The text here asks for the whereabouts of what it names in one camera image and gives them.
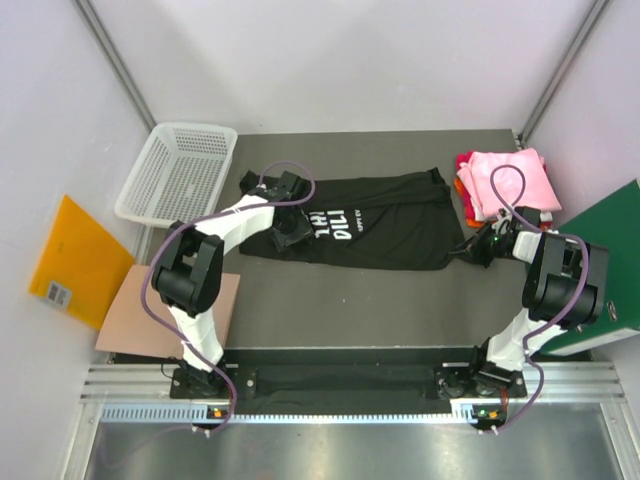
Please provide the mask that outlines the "black printed t-shirt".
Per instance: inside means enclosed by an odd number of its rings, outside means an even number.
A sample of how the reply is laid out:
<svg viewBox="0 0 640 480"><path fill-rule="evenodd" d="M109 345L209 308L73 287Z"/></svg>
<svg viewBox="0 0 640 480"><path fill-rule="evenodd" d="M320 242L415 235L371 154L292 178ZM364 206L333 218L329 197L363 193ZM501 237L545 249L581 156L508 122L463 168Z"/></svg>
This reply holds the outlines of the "black printed t-shirt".
<svg viewBox="0 0 640 480"><path fill-rule="evenodd" d="M396 271L445 268L464 235L451 188L437 168L391 177L320 180L302 211L314 236L279 251L269 232L243 255Z"/></svg>

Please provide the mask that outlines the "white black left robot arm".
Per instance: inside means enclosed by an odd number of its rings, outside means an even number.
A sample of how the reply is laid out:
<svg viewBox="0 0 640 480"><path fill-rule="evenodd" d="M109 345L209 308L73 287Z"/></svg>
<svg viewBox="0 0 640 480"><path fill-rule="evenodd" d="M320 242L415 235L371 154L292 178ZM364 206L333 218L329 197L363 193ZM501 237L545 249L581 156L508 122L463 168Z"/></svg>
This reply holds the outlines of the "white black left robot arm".
<svg viewBox="0 0 640 480"><path fill-rule="evenodd" d="M149 315L180 339L183 359L194 368L192 384L205 396L226 387L217 366L224 348L218 339L214 303L221 291L224 257L250 237L266 232L278 253L313 236L302 210L315 182L284 172L271 187L258 185L233 206L189 222L175 222L143 281L141 303Z"/></svg>

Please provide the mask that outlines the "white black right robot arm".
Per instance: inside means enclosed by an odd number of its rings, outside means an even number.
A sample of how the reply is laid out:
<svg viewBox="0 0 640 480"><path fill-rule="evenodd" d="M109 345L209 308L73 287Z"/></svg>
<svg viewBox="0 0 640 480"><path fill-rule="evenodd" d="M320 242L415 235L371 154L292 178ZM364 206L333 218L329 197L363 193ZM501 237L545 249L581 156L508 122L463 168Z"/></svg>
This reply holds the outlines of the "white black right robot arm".
<svg viewBox="0 0 640 480"><path fill-rule="evenodd" d="M450 255L489 267L495 259L528 265L522 310L499 334L474 349L466 380L487 396L510 384L531 355L551 339L588 326L599 318L609 265L607 248L576 236L544 231L540 211L517 207L481 227L454 247Z"/></svg>

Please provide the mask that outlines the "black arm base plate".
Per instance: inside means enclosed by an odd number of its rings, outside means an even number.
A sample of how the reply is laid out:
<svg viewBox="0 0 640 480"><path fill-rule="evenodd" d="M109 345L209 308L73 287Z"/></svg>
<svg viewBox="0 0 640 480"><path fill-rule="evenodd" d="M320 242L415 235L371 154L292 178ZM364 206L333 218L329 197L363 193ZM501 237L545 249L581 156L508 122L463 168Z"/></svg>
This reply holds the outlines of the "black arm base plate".
<svg viewBox="0 0 640 480"><path fill-rule="evenodd" d="M442 413L454 399L526 396L522 374L479 378L473 357L471 347L236 348L219 367L240 413Z"/></svg>

